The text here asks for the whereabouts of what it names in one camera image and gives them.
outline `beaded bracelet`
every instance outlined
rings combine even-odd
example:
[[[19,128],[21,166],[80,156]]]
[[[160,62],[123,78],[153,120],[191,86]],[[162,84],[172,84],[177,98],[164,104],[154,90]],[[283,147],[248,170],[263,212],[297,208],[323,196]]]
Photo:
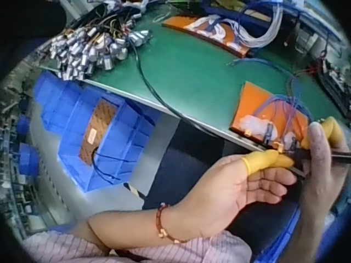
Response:
[[[173,243],[175,244],[182,244],[182,243],[186,243],[187,241],[181,241],[181,240],[178,240],[178,239],[175,239],[174,237],[171,237],[167,231],[162,227],[162,224],[161,224],[161,214],[162,214],[162,211],[169,207],[170,205],[169,204],[165,204],[165,203],[161,203],[161,206],[160,208],[157,210],[157,213],[156,213],[156,228],[157,228],[157,231],[158,231],[158,236],[160,238],[168,238],[170,241],[172,241]]]

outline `hand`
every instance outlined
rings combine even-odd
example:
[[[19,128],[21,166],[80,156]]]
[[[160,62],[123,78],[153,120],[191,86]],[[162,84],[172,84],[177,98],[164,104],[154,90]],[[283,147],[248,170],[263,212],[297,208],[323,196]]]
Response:
[[[332,164],[331,151],[348,152],[344,135],[334,118],[329,117],[324,123],[312,123],[308,129],[308,141],[301,146],[310,148],[312,161],[304,164],[307,175],[303,199],[302,215],[310,219],[324,221],[345,182],[349,165]]]
[[[265,169],[293,164],[275,150],[252,152],[244,156],[244,161],[242,157],[233,155],[220,159],[173,207],[186,225],[188,239],[218,234],[247,204],[278,203],[287,192],[284,185],[296,182],[295,176],[284,168]]]

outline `wrist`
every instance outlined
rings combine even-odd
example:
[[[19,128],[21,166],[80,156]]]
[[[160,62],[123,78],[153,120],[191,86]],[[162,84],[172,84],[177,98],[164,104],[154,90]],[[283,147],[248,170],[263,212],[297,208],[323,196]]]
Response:
[[[161,224],[170,236],[180,241],[198,237],[177,207],[169,207],[162,211]]]

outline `pink striped shirt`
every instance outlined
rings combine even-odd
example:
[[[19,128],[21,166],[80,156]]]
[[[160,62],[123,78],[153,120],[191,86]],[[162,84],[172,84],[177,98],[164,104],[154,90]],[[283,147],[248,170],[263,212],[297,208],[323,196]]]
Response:
[[[40,263],[134,263],[128,258],[107,256],[82,238],[56,231],[35,234],[24,241],[24,247]],[[248,263],[251,258],[250,247],[228,231],[185,244],[129,251],[147,258],[142,263]]]

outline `green workbench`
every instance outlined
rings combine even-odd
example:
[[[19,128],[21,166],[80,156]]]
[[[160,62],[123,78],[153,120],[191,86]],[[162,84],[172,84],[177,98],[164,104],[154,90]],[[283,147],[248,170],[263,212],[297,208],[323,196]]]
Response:
[[[228,129],[243,84],[250,81],[273,94],[286,94],[287,76],[256,62],[230,67],[227,63],[237,57],[213,44],[152,22],[158,13],[147,13],[137,26],[137,30],[152,30],[154,36],[148,44],[138,48],[146,78],[164,101],[179,112],[247,147],[248,140]],[[264,52],[263,57],[267,56],[281,66],[288,65],[271,50]],[[144,85],[133,54],[112,71],[101,71],[87,82],[169,113]],[[302,77],[299,83],[302,100],[315,118],[334,116],[342,119],[314,80]]]

